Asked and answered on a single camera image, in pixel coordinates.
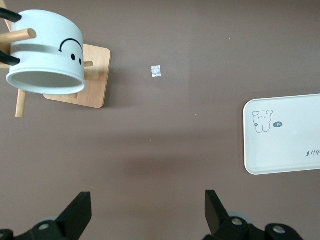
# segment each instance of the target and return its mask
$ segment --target wooden base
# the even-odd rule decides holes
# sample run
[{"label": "wooden base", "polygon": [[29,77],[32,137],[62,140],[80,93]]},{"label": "wooden base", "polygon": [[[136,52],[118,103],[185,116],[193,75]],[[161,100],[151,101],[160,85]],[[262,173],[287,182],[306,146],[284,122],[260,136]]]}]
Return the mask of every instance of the wooden base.
[{"label": "wooden base", "polygon": [[84,61],[93,66],[84,69],[86,89],[71,95],[43,95],[46,99],[99,109],[105,104],[111,52],[107,48],[83,45]]}]

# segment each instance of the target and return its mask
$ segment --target brown surface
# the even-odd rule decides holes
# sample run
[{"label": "brown surface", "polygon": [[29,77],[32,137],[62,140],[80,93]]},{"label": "brown surface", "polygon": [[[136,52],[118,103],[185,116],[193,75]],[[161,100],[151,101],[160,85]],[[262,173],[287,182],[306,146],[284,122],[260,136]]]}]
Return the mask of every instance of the brown surface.
[{"label": "brown surface", "polygon": [[[6,1],[5,0],[0,0],[0,8],[3,8],[3,9],[7,9],[8,7],[7,7],[7,3],[6,3]],[[9,21],[9,20],[4,20],[5,21],[5,24],[6,24],[6,26],[8,27],[8,29],[9,29],[9,31],[11,32],[11,21]]]},{"label": "brown surface", "polygon": [[91,191],[83,240],[200,240],[215,189],[259,228],[284,223],[319,239],[320,170],[250,175],[242,132],[247,101],[320,93],[318,1],[7,4],[68,17],[112,63],[105,107],[30,93],[23,119],[1,70],[1,228],[21,234]]},{"label": "brown surface", "polygon": [[83,45],[84,78],[86,83],[85,90],[70,95],[47,95],[44,97],[49,100],[60,101],[69,104],[76,104],[90,108],[101,108],[105,104],[109,67],[111,63],[111,52],[107,48]]}]

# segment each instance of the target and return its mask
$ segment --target smiley face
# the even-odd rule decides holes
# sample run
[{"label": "smiley face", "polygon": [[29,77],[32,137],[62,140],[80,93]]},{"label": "smiley face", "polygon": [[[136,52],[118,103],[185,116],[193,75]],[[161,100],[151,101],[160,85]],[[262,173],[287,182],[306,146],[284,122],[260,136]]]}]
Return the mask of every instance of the smiley face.
[{"label": "smiley face", "polygon": [[60,44],[59,52],[69,52],[69,54],[71,52],[70,54],[71,60],[77,62],[77,64],[79,64],[80,66],[83,65],[82,59],[84,56],[84,51],[81,44],[74,38],[68,38],[62,41],[62,43]]}]

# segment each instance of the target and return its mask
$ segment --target mug holder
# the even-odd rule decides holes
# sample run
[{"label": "mug holder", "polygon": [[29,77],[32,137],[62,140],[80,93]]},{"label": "mug holder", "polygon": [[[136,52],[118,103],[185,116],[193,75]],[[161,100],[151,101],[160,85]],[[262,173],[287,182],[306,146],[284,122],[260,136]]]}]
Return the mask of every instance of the mug holder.
[{"label": "mug holder", "polygon": [[96,109],[105,104],[111,52],[107,48],[83,44],[83,57],[85,63],[93,62],[93,66],[84,68],[86,88],[70,95],[44,94],[46,99]]},{"label": "mug holder", "polygon": [[[7,6],[4,0],[0,0],[0,7],[6,9]],[[0,51],[5,54],[10,54],[10,48],[12,42],[31,39],[34,36],[30,34],[29,29],[18,36],[17,32],[11,32],[11,22],[5,20],[6,25],[10,33],[0,34],[2,41],[0,41]],[[12,38],[9,42],[3,41],[3,39]],[[109,68],[111,63],[111,52],[107,48],[84,44],[83,45],[83,57],[84,57],[84,80],[87,87],[78,93],[70,95],[48,95],[43,96],[48,100],[59,101],[63,103],[75,104],[90,108],[101,108],[105,103],[105,96],[108,83]],[[0,69],[9,69],[7,64],[0,63]],[[24,116],[26,100],[26,91],[19,89],[17,105],[16,105],[16,117]]]}]

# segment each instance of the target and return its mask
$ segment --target black mark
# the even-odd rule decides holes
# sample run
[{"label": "black mark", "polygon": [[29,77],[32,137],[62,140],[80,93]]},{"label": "black mark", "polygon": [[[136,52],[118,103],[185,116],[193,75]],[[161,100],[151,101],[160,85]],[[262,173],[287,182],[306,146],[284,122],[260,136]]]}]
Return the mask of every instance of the black mark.
[{"label": "black mark", "polygon": [[320,150],[314,150],[314,151],[311,151],[311,153],[310,153],[310,151],[308,151],[307,153],[306,153],[306,156],[307,157],[309,157],[309,155],[310,156],[318,156],[320,154]]},{"label": "black mark", "polygon": [[73,39],[73,38],[68,38],[68,39],[64,40],[64,41],[61,43],[61,45],[60,45],[59,52],[62,52],[62,46],[63,46],[63,45],[65,44],[65,42],[67,42],[67,41],[74,41],[74,42],[76,42],[77,44],[79,44],[82,52],[84,52],[84,50],[82,49],[82,46],[81,46],[80,42],[78,42],[77,40],[75,40],[75,39]]}]

